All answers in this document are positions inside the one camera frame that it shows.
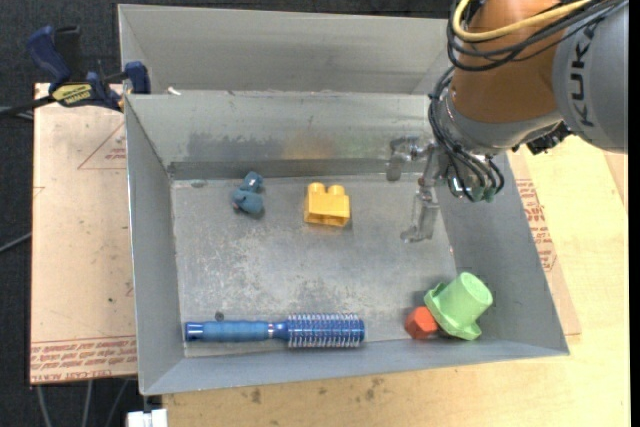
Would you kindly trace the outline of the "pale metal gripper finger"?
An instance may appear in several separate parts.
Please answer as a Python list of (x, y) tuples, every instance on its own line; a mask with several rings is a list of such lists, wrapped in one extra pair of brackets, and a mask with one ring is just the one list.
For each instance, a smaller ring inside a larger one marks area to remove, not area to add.
[(398, 181), (402, 176), (403, 167), (410, 162), (428, 160), (433, 151), (434, 143), (419, 143), (418, 136), (402, 136), (389, 143), (391, 151), (386, 163), (386, 180)]
[(440, 212), (432, 187), (419, 189), (412, 204), (411, 222), (400, 235), (404, 243), (416, 243), (431, 240), (435, 232), (435, 224)]

